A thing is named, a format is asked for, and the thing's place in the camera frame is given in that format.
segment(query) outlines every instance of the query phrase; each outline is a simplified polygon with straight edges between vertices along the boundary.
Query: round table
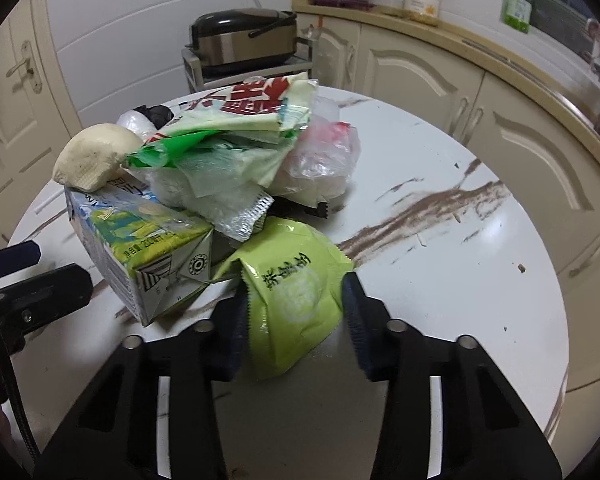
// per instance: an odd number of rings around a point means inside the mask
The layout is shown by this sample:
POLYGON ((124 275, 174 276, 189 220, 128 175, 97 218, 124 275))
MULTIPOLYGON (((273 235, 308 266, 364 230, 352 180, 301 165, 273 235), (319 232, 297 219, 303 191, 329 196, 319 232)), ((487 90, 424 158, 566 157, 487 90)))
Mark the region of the round table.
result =
MULTIPOLYGON (((307 221, 356 261, 366 293, 382 299, 392 317, 438 338, 474 335, 550 438, 564 399, 567 323, 554 268, 525 211, 480 160, 436 127, 351 92, 319 93, 336 100, 341 120, 358 129, 362 154, 349 190, 330 205, 330 218, 307 221)), ((177 111, 187 99, 167 105, 177 111)), ((2 287, 75 262, 94 283, 89 306, 29 335, 13 357, 41 447, 126 335, 175 335, 208 317, 214 300, 228 293, 226 284, 210 286, 180 317, 143 328, 75 236, 64 196, 51 200, 58 189, 45 186, 10 242, 35 240, 40 263, 0 280, 2 287)), ((163 385, 160 392, 164 473, 163 385)), ((365 379, 343 324, 281 377, 255 381, 244 365, 233 383, 215 384, 214 393, 231 478, 369 477, 386 384, 365 379)), ((440 468, 441 431, 440 392, 433 388, 430 474, 440 468)))

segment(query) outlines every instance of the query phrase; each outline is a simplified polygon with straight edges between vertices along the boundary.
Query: countertop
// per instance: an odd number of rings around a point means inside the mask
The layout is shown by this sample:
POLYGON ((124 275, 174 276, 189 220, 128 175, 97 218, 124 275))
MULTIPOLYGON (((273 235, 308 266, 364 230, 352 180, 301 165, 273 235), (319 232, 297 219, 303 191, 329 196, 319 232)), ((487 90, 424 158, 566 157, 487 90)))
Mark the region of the countertop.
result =
POLYGON ((375 6, 371 10, 355 10, 315 6, 311 4, 311 0, 292 0, 292 10, 305 14, 332 16, 392 30, 417 40, 426 41, 474 63, 507 82, 547 111, 583 145, 600 165, 600 136, 592 129, 590 123, 587 124, 586 119, 583 120, 577 112, 570 109, 570 106, 574 107, 575 105, 582 109, 574 96, 566 95, 564 89, 538 67, 499 44, 448 23, 441 22, 439 27, 430 27, 406 18, 391 16, 389 14, 396 14, 399 9, 386 6, 375 6), (485 47, 487 50, 471 46, 465 43, 466 40, 485 47), (516 64, 519 69, 514 68, 511 62, 516 64), (565 95, 574 104, 567 99, 561 100, 556 93, 565 95))

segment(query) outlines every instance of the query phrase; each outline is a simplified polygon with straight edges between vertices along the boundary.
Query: cabinet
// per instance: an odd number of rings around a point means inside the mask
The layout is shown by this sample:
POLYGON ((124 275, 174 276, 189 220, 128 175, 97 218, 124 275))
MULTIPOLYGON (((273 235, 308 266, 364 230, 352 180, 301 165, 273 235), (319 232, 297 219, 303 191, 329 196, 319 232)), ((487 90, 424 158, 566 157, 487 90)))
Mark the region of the cabinet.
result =
POLYGON ((600 166, 551 115, 486 74, 456 135, 526 210, 560 272, 600 234, 600 166))
POLYGON ((484 70, 420 40, 362 26, 354 91, 452 135, 464 128, 484 70))
POLYGON ((551 442, 565 478, 599 437, 600 380, 565 396, 560 422, 551 442))
POLYGON ((305 30, 309 25, 320 30, 313 77, 322 86, 353 90, 360 24, 323 17, 320 26, 318 16, 300 14, 298 28, 305 30))
POLYGON ((600 236, 558 274, 569 324, 568 390, 600 378, 600 236))

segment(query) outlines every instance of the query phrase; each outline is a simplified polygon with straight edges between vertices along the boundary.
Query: window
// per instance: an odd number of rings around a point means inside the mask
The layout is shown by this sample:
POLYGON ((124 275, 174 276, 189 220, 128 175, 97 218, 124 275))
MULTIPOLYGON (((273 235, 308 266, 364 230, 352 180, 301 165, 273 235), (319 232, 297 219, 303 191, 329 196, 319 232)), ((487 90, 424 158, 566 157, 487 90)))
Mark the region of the window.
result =
MULTIPOLYGON (((597 22, 589 22, 587 29, 587 22, 593 18, 593 13, 582 0, 533 0, 530 22, 591 63, 592 52, 596 58, 600 54, 600 44, 594 50, 593 40, 597 22)), ((597 59, 595 65, 600 76, 600 60, 597 59)))

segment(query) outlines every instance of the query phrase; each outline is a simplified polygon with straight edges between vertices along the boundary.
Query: trash pile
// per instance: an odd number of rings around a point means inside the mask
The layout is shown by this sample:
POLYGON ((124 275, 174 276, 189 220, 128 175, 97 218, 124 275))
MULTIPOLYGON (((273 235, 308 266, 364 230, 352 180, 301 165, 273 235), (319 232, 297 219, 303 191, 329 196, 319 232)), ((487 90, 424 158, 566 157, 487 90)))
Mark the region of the trash pile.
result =
POLYGON ((242 275, 261 378, 331 333, 352 269, 312 227, 267 217, 278 197, 324 216, 353 174, 357 130, 317 90, 301 73, 211 91, 175 116, 136 108, 80 132, 54 168, 80 240, 143 325, 242 275))

